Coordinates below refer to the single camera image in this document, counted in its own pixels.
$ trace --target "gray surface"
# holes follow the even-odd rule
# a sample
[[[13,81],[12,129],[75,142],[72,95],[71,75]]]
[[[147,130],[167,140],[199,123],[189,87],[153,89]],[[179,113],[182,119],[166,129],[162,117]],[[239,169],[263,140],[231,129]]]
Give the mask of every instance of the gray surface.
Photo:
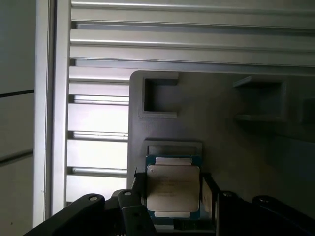
[[[138,91],[145,74],[148,72],[135,72],[130,80],[127,186],[132,183],[136,166],[139,172],[145,170],[143,150],[149,151],[147,143],[198,140],[203,143],[202,171],[211,172],[221,189],[236,192],[248,201],[256,195],[270,195],[315,218],[315,144],[255,135],[233,122],[234,115],[246,107],[240,93],[232,88],[233,82],[245,75],[179,73],[177,86],[182,93],[176,100],[180,111],[177,118],[167,119],[139,116],[143,108]],[[291,102],[295,102],[293,95],[307,95],[303,93],[306,87],[309,93],[314,92],[307,77],[282,79],[290,84],[287,92]],[[276,131],[278,126],[269,131]]]
[[[35,3],[0,1],[0,94],[34,89]]]
[[[271,139],[266,163],[277,172],[276,197],[315,219],[315,143],[276,136]]]
[[[34,94],[0,98],[0,158],[33,149]]]
[[[32,229],[32,157],[0,167],[0,235],[20,236]]]
[[[135,72],[130,80],[127,185],[137,165],[144,170],[139,147],[145,139],[186,140],[203,143],[202,170],[211,172],[222,189],[245,199],[272,192],[269,168],[262,162],[266,139],[245,133],[233,120],[245,105],[233,81],[245,76],[180,73],[178,117],[164,119],[139,117],[143,73]]]

